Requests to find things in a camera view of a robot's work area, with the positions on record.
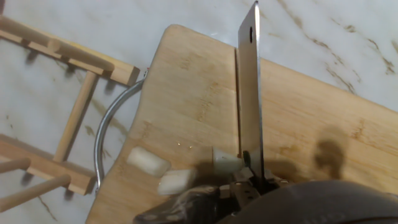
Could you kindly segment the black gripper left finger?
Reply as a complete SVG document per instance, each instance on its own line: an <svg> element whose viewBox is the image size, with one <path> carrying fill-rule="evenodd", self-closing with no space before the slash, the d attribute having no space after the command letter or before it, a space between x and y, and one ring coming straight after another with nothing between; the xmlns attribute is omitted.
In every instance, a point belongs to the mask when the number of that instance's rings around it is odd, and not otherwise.
<svg viewBox="0 0 398 224"><path fill-rule="evenodd" d="M253 200L260 197L257 188L251 182L252 179L254 179L254 174L248 167L233 173L230 191L239 204L250 204Z"/></svg>

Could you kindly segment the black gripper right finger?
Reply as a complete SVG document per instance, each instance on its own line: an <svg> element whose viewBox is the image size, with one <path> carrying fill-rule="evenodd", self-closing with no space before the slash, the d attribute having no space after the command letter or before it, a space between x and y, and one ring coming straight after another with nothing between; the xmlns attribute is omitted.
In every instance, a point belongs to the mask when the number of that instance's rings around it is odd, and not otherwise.
<svg viewBox="0 0 398 224"><path fill-rule="evenodd" d="M279 189L281 187L286 187L289 184L290 182L288 180L281 179L280 177L276 177L273 174L264 175L263 187L265 189Z"/></svg>

